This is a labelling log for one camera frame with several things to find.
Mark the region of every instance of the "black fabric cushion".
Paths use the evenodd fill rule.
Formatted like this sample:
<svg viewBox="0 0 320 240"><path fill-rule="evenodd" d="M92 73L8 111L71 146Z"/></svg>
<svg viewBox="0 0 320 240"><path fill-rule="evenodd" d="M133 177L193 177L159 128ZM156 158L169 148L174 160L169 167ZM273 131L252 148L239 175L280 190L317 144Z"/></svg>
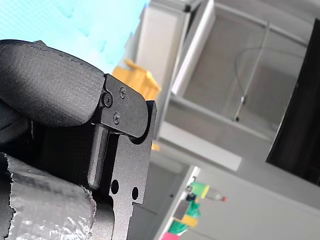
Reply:
<svg viewBox="0 0 320 240"><path fill-rule="evenodd" d="M0 40L0 99L52 127L87 122L98 105L104 73L56 49Z"/></svg>

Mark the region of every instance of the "green object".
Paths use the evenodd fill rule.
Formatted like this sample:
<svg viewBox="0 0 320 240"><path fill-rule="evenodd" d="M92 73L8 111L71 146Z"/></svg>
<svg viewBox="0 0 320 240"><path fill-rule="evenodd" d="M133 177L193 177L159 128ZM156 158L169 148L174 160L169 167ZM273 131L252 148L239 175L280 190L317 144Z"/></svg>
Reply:
<svg viewBox="0 0 320 240"><path fill-rule="evenodd" d="M194 201L190 202L189 208L186 210L185 214L198 219L201 214L198 208L200 207L199 203L195 203Z"/></svg>
<svg viewBox="0 0 320 240"><path fill-rule="evenodd" d="M177 235L179 233L182 233L186 229L188 229L187 225L182 224L181 222L178 222L178 221L173 221L173 223L171 224L171 227L169 228L168 233Z"/></svg>
<svg viewBox="0 0 320 240"><path fill-rule="evenodd" d="M200 212L198 210L199 207L200 207L200 204L195 203L194 201L191 201L185 214L197 219L200 217ZM177 234L184 232L187 229L188 229L188 225L185 225L181 222L174 220L169 228L168 233L177 235Z"/></svg>
<svg viewBox="0 0 320 240"><path fill-rule="evenodd" d="M197 197L199 198L202 198L204 199L210 186L207 185L207 184L203 184L203 183L200 183L200 182L197 182L197 181L194 181L190 184L190 186L192 187L192 193L194 195L196 195Z"/></svg>

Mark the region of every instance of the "light blue wall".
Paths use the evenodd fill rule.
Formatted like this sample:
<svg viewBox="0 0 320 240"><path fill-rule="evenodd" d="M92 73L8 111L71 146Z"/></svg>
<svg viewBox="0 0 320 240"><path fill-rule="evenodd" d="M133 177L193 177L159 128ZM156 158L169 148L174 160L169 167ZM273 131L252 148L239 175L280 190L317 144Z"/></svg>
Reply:
<svg viewBox="0 0 320 240"><path fill-rule="evenodd" d="M2 0L0 39L42 40L112 72L149 0Z"/></svg>

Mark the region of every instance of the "hole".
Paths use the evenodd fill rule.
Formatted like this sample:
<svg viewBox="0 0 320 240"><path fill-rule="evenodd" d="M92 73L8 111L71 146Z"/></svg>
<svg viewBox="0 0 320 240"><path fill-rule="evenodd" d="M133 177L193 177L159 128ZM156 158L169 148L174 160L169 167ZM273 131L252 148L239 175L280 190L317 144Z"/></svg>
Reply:
<svg viewBox="0 0 320 240"><path fill-rule="evenodd" d="M117 194L119 191L119 182L117 180L113 180L111 183L111 192L113 194Z"/></svg>
<svg viewBox="0 0 320 240"><path fill-rule="evenodd" d="M138 188L135 186L133 189L132 189L132 198L133 200L136 200L139 196L139 190Z"/></svg>

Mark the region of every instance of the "silver duct tape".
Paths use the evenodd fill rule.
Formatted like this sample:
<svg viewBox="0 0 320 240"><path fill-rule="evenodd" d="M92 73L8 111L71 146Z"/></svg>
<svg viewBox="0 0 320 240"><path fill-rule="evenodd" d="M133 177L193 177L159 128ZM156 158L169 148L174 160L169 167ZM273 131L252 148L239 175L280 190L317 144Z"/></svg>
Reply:
<svg viewBox="0 0 320 240"><path fill-rule="evenodd" d="M6 156L11 172L7 240L87 240L96 203L91 192Z"/></svg>

